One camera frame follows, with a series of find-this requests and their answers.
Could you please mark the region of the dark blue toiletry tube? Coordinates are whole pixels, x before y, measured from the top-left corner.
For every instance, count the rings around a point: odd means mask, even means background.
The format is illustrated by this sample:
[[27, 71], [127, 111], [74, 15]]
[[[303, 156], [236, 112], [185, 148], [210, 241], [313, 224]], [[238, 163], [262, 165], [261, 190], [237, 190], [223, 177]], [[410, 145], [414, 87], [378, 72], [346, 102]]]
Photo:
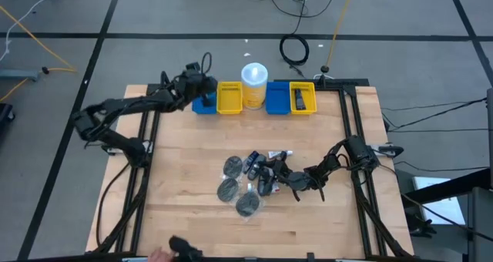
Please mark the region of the dark blue toiletry tube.
[[248, 171], [250, 170], [251, 166], [253, 165], [253, 162], [255, 159], [259, 156], [259, 153], [257, 151], [253, 151], [245, 160], [244, 166], [243, 166], [243, 174], [247, 174]]

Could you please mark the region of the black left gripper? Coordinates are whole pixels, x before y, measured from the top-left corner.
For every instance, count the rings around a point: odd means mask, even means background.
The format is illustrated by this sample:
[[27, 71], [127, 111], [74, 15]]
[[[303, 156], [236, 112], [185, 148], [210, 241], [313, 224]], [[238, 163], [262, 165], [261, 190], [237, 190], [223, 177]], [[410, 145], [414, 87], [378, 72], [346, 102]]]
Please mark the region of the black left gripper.
[[216, 105], [217, 85], [215, 78], [197, 71], [184, 71], [179, 76], [180, 95], [186, 101], [193, 101], [202, 96], [203, 107]]

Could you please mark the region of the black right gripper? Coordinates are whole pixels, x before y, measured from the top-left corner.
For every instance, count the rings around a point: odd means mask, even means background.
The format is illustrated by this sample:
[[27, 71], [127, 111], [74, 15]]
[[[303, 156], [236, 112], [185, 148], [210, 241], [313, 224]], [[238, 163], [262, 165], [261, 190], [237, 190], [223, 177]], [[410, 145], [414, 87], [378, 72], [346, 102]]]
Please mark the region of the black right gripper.
[[[265, 183], [272, 186], [275, 183], [288, 185], [289, 188], [295, 191], [315, 190], [317, 188], [316, 180], [309, 174], [300, 171], [289, 171], [289, 167], [284, 160], [270, 161], [269, 168], [275, 174], [265, 174]], [[286, 177], [278, 176], [277, 174], [286, 174]]]

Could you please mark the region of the black aluminium table frame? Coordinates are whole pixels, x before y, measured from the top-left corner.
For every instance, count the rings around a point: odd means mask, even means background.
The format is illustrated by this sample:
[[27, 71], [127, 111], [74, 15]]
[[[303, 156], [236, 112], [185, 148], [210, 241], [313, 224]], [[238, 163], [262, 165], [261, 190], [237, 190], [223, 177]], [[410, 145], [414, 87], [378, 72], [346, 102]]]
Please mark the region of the black aluminium table frame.
[[199, 115], [186, 107], [122, 117], [118, 131], [147, 137], [153, 152], [145, 168], [125, 173], [106, 194], [109, 212], [93, 223], [109, 238], [90, 238], [88, 249], [142, 257], [177, 235], [201, 249], [206, 262], [393, 260], [345, 170], [322, 193], [278, 193], [247, 221], [216, 198], [223, 163], [232, 155], [289, 149], [290, 165], [305, 167], [352, 133], [383, 143], [377, 92], [366, 79], [332, 79], [315, 89], [318, 110], [309, 116], [271, 116], [262, 109]]

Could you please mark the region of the bagged black round sponge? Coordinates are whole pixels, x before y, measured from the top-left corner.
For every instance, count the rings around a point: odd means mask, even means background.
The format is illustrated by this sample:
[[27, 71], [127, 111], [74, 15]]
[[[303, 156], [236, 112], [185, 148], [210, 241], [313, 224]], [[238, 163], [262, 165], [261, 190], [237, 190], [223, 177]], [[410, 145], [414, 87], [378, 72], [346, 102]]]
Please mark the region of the bagged black round sponge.
[[263, 208], [263, 205], [264, 201], [257, 188], [252, 183], [248, 183], [246, 192], [235, 203], [235, 210], [244, 220], [247, 220], [256, 216]]
[[240, 194], [241, 182], [234, 178], [226, 178], [216, 190], [217, 198], [224, 203], [232, 203]]
[[223, 175], [229, 178], [238, 179], [243, 172], [244, 163], [239, 156], [230, 156], [223, 165]]

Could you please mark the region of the blue plastic basket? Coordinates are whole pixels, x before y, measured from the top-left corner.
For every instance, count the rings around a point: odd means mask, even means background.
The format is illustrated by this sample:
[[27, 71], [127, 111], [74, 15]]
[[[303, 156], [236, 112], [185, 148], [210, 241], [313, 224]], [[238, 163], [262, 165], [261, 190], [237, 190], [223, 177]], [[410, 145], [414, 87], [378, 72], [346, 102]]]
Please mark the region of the blue plastic basket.
[[202, 96], [192, 102], [192, 111], [197, 114], [216, 114], [216, 105], [203, 107]]
[[265, 108], [270, 115], [290, 113], [290, 87], [288, 82], [268, 82]]

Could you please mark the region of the black diagonal beam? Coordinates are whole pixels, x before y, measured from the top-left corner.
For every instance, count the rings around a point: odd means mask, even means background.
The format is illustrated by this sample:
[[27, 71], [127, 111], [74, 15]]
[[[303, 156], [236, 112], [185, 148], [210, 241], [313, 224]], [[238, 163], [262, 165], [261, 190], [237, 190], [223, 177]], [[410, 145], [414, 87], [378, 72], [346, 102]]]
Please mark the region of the black diagonal beam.
[[443, 183], [411, 191], [402, 196], [404, 208], [433, 203], [449, 197], [470, 193], [474, 188], [493, 190], [493, 170], [487, 168]]

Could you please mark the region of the yellow plastic basket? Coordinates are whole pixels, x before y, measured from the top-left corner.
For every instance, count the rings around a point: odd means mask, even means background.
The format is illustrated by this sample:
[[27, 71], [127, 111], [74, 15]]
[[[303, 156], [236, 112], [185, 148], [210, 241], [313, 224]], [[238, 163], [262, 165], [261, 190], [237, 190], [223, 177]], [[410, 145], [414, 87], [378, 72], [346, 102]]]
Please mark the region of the yellow plastic basket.
[[241, 82], [219, 82], [216, 91], [216, 111], [222, 115], [240, 114], [243, 110]]
[[[295, 89], [302, 91], [305, 110], [296, 110]], [[316, 92], [312, 82], [290, 82], [290, 110], [294, 115], [310, 115], [317, 111]]]

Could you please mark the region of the person's hand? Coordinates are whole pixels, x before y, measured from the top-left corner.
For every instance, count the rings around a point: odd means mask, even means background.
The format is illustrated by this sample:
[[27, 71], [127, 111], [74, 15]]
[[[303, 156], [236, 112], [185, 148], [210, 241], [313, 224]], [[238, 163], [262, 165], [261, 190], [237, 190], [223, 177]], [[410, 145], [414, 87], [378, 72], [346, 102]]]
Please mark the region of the person's hand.
[[166, 252], [162, 248], [155, 249], [148, 257], [148, 262], [173, 262], [176, 253], [174, 251]]

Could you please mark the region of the white yellow wipes canister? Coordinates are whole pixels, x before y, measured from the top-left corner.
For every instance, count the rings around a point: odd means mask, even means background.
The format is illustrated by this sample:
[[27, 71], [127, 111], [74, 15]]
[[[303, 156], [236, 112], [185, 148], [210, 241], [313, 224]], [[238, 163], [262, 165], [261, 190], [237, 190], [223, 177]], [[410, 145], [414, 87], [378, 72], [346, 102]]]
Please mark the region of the white yellow wipes canister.
[[267, 68], [258, 62], [249, 63], [242, 68], [241, 82], [245, 107], [248, 109], [262, 107], [266, 98], [268, 77]]

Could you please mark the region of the grey stand foot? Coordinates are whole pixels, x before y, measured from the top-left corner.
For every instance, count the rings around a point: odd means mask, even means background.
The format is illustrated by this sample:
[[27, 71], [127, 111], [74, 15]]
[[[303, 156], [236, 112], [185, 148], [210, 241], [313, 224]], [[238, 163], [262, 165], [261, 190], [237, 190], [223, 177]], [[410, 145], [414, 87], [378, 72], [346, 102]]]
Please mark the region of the grey stand foot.
[[0, 69], [0, 79], [28, 79], [37, 82], [39, 72], [36, 70]]

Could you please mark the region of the white paper sheet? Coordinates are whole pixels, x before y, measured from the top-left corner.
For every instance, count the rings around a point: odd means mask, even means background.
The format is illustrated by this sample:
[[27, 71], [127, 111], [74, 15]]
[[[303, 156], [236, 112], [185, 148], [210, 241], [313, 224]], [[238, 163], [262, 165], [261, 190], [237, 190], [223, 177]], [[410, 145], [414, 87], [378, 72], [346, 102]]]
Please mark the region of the white paper sheet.
[[[412, 180], [413, 180], [413, 186], [416, 190], [424, 189], [429, 186], [450, 181], [450, 179], [448, 178], [425, 177], [425, 176], [415, 176], [412, 178]], [[434, 215], [433, 213], [428, 211], [428, 208], [440, 214], [443, 217], [447, 217], [449, 220], [452, 220], [455, 223], [458, 223], [462, 226], [465, 225], [464, 216], [461, 211], [458, 198], [456, 196], [439, 200], [433, 203], [426, 203], [424, 206], [425, 209], [421, 208], [422, 215], [426, 220], [431, 220], [431, 223], [434, 225], [451, 225], [451, 223]]]

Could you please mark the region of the grey black toiletry bottle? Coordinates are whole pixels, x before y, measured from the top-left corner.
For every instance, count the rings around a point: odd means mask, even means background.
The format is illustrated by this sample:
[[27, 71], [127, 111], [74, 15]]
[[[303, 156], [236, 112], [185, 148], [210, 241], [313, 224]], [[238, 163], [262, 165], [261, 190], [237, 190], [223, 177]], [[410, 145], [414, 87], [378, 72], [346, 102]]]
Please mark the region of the grey black toiletry bottle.
[[254, 180], [258, 177], [261, 171], [261, 165], [267, 160], [267, 158], [260, 154], [252, 163], [250, 170], [247, 174], [248, 180]]

